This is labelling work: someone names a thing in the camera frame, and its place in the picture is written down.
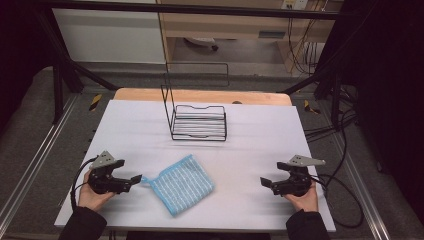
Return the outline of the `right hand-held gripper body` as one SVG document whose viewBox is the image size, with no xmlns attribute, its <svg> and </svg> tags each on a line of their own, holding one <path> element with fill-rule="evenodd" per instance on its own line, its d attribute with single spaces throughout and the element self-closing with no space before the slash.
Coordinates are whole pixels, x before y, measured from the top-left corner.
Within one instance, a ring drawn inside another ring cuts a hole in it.
<svg viewBox="0 0 424 240">
<path fill-rule="evenodd" d="M 275 195 L 293 194 L 295 196 L 304 195 L 311 186 L 312 177 L 309 174 L 309 166 L 325 165 L 326 162 L 302 155 L 293 156 L 288 162 L 283 162 L 291 166 L 289 178 L 286 180 L 272 182 L 270 189 Z"/>
</svg>

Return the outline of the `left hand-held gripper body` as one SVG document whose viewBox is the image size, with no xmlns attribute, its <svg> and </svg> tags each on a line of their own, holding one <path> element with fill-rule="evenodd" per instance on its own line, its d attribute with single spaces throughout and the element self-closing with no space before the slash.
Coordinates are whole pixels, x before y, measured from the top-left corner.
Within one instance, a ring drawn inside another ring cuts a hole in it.
<svg viewBox="0 0 424 240">
<path fill-rule="evenodd" d="M 115 178 L 113 176 L 115 169 L 110 168 L 110 164 L 114 161 L 116 159 L 108 151 L 103 151 L 90 166 L 91 173 L 88 184 L 96 193 L 114 192 L 120 194 L 130 190 L 132 186 L 130 179 Z"/>
</svg>

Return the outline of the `blue striped towel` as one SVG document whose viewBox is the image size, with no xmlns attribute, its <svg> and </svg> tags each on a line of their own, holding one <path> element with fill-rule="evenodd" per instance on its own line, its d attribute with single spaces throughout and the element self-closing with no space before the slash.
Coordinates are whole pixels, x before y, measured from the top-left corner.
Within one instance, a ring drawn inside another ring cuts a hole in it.
<svg viewBox="0 0 424 240">
<path fill-rule="evenodd" d="M 192 154 L 168 166 L 156 178 L 143 177 L 141 182 L 152 188 L 173 217 L 194 207 L 215 189 L 214 182 Z"/>
</svg>

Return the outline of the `black wire rack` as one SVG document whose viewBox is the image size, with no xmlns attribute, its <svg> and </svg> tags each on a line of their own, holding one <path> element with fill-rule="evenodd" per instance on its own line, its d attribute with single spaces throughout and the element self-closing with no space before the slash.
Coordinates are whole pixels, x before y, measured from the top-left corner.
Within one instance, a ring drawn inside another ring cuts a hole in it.
<svg viewBox="0 0 424 240">
<path fill-rule="evenodd" d="M 226 63 L 174 62 L 166 64 L 162 99 L 172 140 L 225 141 L 226 109 L 222 105 L 198 105 L 183 100 L 189 93 L 178 90 L 221 90 L 230 85 Z"/>
</svg>

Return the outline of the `person's right hand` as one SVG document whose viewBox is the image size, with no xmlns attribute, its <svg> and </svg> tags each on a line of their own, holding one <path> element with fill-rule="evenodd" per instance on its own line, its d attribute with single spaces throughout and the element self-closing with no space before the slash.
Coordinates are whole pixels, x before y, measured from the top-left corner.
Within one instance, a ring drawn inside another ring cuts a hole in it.
<svg viewBox="0 0 424 240">
<path fill-rule="evenodd" d="M 311 186 L 309 187 L 308 191 L 304 195 L 298 197 L 293 194 L 286 194 L 284 195 L 284 198 L 286 198 L 289 202 L 291 202 L 297 211 L 300 211 L 300 210 L 303 210 L 304 212 L 319 211 L 318 195 L 316 191 L 316 184 L 314 182 L 311 182 Z"/>
</svg>

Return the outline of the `person's left hand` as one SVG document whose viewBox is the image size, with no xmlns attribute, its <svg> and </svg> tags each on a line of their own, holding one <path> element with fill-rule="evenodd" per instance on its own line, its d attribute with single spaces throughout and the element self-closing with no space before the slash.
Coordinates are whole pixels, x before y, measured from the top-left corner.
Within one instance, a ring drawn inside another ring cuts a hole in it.
<svg viewBox="0 0 424 240">
<path fill-rule="evenodd" d="M 78 206 L 88 208 L 94 212 L 98 212 L 103 205 L 112 197 L 115 196 L 114 192 L 107 192 L 104 194 L 98 194 L 88 184 L 89 176 L 91 171 L 87 171 L 84 174 L 83 185 L 80 188 Z"/>
</svg>

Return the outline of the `white table cover sheet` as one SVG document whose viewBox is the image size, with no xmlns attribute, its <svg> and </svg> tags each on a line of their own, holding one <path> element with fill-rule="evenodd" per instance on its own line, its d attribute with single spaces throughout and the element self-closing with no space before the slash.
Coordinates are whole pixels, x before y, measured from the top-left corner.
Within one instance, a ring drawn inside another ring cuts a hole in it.
<svg viewBox="0 0 424 240">
<path fill-rule="evenodd" d="M 150 231 L 277 232 L 292 205 L 261 185 L 262 178 L 287 178 L 278 169 L 295 155 L 309 155 L 293 106 L 228 104 L 225 141 L 178 141 L 170 136 L 164 105 L 156 101 L 112 100 L 88 148 L 93 158 L 107 150 L 124 160 L 117 177 L 156 177 L 193 155 L 215 184 L 194 207 L 172 216 L 153 190 L 138 184 L 102 208 L 111 229 Z"/>
</svg>

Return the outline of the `yellow black tape strip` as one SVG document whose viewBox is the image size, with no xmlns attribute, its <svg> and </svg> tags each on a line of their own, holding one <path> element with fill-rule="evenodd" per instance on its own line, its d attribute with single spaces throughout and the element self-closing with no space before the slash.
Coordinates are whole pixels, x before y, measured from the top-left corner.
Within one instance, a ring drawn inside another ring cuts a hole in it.
<svg viewBox="0 0 424 240">
<path fill-rule="evenodd" d="M 93 98 L 93 100 L 92 100 L 92 102 L 89 106 L 89 111 L 95 111 L 95 109 L 96 109 L 98 103 L 100 102 L 101 98 L 102 98 L 102 94 L 96 94 L 94 96 L 94 98 Z"/>
<path fill-rule="evenodd" d="M 312 108 L 308 100 L 304 100 L 304 110 L 314 114 L 321 114 L 319 109 Z"/>
</svg>

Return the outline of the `white cabinet panel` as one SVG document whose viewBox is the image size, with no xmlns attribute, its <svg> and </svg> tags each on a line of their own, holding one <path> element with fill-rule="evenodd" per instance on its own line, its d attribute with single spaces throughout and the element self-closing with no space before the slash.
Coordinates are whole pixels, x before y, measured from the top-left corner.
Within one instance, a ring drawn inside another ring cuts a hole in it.
<svg viewBox="0 0 424 240">
<path fill-rule="evenodd" d="M 165 62 L 153 13 L 54 9 L 71 58 L 79 62 Z"/>
</svg>

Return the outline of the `light wooden desk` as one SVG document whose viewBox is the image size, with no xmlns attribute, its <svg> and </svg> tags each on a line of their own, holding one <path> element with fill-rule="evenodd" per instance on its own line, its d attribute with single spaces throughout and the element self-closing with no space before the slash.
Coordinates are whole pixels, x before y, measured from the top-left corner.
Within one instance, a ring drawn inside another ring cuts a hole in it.
<svg viewBox="0 0 424 240">
<path fill-rule="evenodd" d="M 282 9 L 283 0 L 156 0 L 158 4 L 203 5 Z M 301 11 L 329 12 L 341 5 L 331 0 L 308 0 Z M 325 43 L 333 28 L 332 20 L 269 18 L 228 15 L 161 13 L 162 35 L 167 60 L 172 59 L 177 38 L 261 39 L 276 42 L 286 70 L 292 73 L 306 55 L 308 42 Z"/>
</svg>

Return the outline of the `office chair base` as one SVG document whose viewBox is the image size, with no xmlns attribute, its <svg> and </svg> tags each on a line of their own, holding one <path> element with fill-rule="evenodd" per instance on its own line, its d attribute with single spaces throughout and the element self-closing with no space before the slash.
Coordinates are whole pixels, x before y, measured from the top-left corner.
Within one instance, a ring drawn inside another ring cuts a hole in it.
<svg viewBox="0 0 424 240">
<path fill-rule="evenodd" d="M 216 41 L 213 38 L 191 38 L 191 37 L 187 37 L 186 41 L 188 41 L 192 44 L 195 44 L 195 45 L 209 47 L 213 51 L 217 51 L 219 49 L 219 47 L 216 44 Z"/>
</svg>

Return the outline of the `white power strip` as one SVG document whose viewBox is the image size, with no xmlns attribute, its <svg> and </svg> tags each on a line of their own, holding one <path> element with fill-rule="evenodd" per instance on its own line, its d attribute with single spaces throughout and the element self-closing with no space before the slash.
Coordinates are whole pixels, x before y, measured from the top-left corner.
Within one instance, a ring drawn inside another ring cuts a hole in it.
<svg viewBox="0 0 424 240">
<path fill-rule="evenodd" d="M 304 10 L 308 0 L 283 0 L 281 8 L 288 10 Z"/>
</svg>

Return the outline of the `aluminium floor rail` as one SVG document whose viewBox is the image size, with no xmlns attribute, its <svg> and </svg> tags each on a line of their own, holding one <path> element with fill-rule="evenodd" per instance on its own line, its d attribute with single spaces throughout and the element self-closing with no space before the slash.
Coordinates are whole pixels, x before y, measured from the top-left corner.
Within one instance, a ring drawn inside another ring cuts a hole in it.
<svg viewBox="0 0 424 240">
<path fill-rule="evenodd" d="M 18 184 L 11 192 L 4 206 L 0 209 L 0 239 L 2 239 L 5 235 L 16 212 L 31 188 L 34 179 L 38 175 L 52 147 L 54 146 L 56 139 L 66 124 L 78 98 L 78 94 L 72 94 L 66 101 L 65 106 L 63 107 L 62 116 L 59 118 L 57 123 L 53 124 L 49 128 L 47 135 L 44 137 L 36 153 L 31 158 L 31 161 L 19 179 Z"/>
<path fill-rule="evenodd" d="M 365 182 L 363 181 L 358 169 L 356 168 L 353 158 L 347 149 L 347 140 L 341 132 L 334 135 L 334 143 L 337 146 L 341 158 L 342 166 L 348 176 L 353 190 L 358 197 L 358 200 L 363 208 L 363 213 L 367 224 L 374 236 L 375 240 L 390 240 L 390 234 L 382 220 L 378 209 L 368 191 Z"/>
</svg>

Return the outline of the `black metal frame stand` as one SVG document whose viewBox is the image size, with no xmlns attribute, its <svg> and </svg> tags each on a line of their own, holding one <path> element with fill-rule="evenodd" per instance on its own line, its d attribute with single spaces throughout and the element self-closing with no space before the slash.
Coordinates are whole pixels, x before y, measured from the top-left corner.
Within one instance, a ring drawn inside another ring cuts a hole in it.
<svg viewBox="0 0 424 240">
<path fill-rule="evenodd" d="M 80 75 L 83 75 L 108 90 L 119 89 L 118 86 L 97 76 L 70 57 L 60 29 L 54 27 L 52 10 L 34 9 L 33 15 L 42 29 L 42 36 L 46 39 L 47 48 L 52 59 L 55 100 L 54 124 L 58 123 L 64 116 L 63 84 L 66 84 L 72 93 L 81 93 L 84 86 L 80 80 Z"/>
<path fill-rule="evenodd" d="M 337 131 L 341 128 L 339 123 L 341 78 L 354 49 L 352 39 L 355 37 L 356 31 L 356 25 L 352 20 L 336 20 L 324 47 L 324 56 L 320 59 L 315 73 L 300 83 L 283 90 L 284 94 L 291 95 L 297 90 L 317 82 L 318 87 L 314 92 L 316 99 L 323 99 L 332 94 L 330 123 Z"/>
</svg>

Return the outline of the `black metal frame bar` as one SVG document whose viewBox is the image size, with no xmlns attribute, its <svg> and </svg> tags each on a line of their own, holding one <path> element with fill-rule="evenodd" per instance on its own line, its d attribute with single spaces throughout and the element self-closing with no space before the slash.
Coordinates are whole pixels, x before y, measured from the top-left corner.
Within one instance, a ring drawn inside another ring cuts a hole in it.
<svg viewBox="0 0 424 240">
<path fill-rule="evenodd" d="M 340 18 L 352 16 L 351 13 L 344 13 L 344 12 L 277 10 L 277 9 L 260 9 L 260 8 L 245 8 L 245 7 L 203 6 L 203 5 L 149 4 L 149 3 L 77 1 L 77 0 L 36 0 L 36 3 L 43 7 L 56 8 L 56 9 L 98 10 L 98 11 L 228 15 L 228 16 L 251 16 L 251 17 L 319 19 L 319 20 L 337 20 Z"/>
</svg>

